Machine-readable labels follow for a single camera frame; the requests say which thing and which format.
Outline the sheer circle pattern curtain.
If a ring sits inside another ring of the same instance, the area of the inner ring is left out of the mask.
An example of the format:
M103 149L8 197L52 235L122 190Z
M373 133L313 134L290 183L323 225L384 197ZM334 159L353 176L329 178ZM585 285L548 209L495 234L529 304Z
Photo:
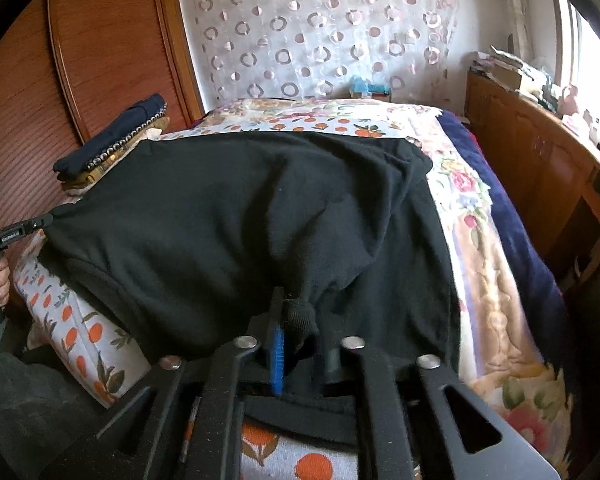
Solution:
M394 102L449 101L458 0L180 0L208 107L346 96L354 78Z

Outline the brown wooden louvered wardrobe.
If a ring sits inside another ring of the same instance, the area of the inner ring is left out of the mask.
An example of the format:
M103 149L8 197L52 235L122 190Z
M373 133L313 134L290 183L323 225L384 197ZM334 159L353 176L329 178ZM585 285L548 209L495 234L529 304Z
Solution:
M32 0L0 41L0 228L58 205L53 163L153 93L173 130L204 114L180 0Z

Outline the folded cream garment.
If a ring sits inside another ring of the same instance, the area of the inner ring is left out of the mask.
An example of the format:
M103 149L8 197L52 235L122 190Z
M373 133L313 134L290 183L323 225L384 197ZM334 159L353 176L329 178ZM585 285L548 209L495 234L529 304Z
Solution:
M147 128L143 132L144 138L151 140L151 141L159 140L161 135L162 135L162 129L160 129L160 128Z

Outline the black Superman t-shirt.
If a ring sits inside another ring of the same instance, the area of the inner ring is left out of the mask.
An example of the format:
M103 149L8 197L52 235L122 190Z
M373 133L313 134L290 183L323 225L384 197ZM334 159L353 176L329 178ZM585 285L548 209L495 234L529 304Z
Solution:
M284 392L248 415L341 444L324 352L359 336L396 365L460 359L460 307L428 174L397 138L234 132L144 141L57 207L40 261L120 323L146 358L193 360L243 335L283 291Z

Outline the brown wooden sideboard cabinet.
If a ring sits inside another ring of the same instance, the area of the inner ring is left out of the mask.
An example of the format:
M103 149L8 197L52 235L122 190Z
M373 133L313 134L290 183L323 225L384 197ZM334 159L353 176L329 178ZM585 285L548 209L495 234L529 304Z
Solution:
M559 287L587 281L600 266L600 151L472 70L465 117Z

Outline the pink bottle on sideboard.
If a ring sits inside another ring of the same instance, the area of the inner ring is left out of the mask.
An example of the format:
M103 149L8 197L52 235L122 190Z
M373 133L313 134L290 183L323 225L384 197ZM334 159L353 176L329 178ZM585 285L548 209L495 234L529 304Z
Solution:
M562 94L558 101L558 114L560 117L572 116L579 111L578 107L579 89L574 84L568 84L562 88Z

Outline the dark blue blanket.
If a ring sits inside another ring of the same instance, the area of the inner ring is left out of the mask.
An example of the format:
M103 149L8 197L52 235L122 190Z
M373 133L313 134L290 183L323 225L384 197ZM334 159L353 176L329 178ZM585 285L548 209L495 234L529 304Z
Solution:
M513 202L471 132L447 110L441 113L438 122L460 156L489 185L491 216L513 271L524 313L536 330L548 330L560 320L565 309L554 275L533 247Z

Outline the stack of books and papers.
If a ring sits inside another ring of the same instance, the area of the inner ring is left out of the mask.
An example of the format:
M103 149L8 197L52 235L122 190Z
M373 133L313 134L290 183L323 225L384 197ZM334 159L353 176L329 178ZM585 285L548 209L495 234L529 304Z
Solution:
M474 53L472 67L506 90L531 96L537 100L544 98L544 88L547 83L545 73L514 54L491 46L489 52Z

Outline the floral quilt bedspread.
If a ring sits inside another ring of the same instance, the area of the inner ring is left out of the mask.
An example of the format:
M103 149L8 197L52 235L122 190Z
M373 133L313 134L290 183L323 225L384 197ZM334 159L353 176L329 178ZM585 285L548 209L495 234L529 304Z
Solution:
M460 379L568 476L572 400L564 375L533 341L492 218L490 186L457 151L442 111L375 100L246 99L211 112L198 134L281 131L405 138L432 160L428 174L460 300Z

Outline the blue tissue box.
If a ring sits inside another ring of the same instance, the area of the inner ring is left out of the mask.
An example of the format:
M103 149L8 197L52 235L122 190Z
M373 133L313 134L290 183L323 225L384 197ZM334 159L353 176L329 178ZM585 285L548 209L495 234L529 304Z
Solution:
M374 84L360 76L354 76L350 80L349 93L352 99L374 99L379 101L391 101L391 88L388 84Z

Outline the orange fruit print sheet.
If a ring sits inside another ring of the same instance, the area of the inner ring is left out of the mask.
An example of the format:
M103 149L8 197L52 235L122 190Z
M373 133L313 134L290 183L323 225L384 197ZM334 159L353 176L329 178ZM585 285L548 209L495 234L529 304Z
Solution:
M371 100L245 100L219 108L172 139L221 132L323 131L347 136L400 136L405 118ZM31 347L54 350L81 387L110 406L148 371L135 340L38 262L44 236L36 234L16 266L16 289L33 316ZM358 460L332 446L303 443L258 422L242 426L242 478L354 479Z

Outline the window with wooden frame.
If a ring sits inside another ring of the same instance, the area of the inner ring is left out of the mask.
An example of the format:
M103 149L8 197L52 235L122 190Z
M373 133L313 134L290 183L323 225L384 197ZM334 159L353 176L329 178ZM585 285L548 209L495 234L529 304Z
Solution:
M568 100L575 102L578 133L600 144L600 38L569 0L554 0L556 13L556 77Z

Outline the folded navy garment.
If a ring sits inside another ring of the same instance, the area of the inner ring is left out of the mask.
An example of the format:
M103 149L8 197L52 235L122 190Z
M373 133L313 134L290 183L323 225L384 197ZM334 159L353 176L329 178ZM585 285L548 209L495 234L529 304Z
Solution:
M74 180L87 170L92 170L128 144L137 133L163 117L167 108L168 104L159 93L134 103L76 151L56 160L53 172L57 180Z

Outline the folded patterned dark garment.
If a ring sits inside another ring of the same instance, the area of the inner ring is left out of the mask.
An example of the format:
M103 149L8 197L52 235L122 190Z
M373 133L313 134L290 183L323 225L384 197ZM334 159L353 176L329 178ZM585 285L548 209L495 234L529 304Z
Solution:
M132 151L140 141L148 140L143 136L143 132L147 128L160 128L162 133L170 125L168 116L168 106L164 104L159 108L156 114L147 119L121 140L114 142L109 148L103 150L99 155L92 158L85 166L85 171L92 171L99 167L114 165L118 160L122 159L126 154Z

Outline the folded mustard yellow garment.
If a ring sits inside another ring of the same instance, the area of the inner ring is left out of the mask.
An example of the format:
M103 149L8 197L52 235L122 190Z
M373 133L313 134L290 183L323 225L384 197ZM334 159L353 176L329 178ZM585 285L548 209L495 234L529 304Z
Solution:
M159 139L163 131L170 125L170 118L162 116L151 122L146 128L134 133L129 141L123 143L120 148L109 153L105 152L105 158L98 162L91 170L82 172L71 181L62 182L61 189L68 195L79 196L86 193L99 180L102 180L114 166L116 166L125 156L128 156L137 144L143 140L155 141Z

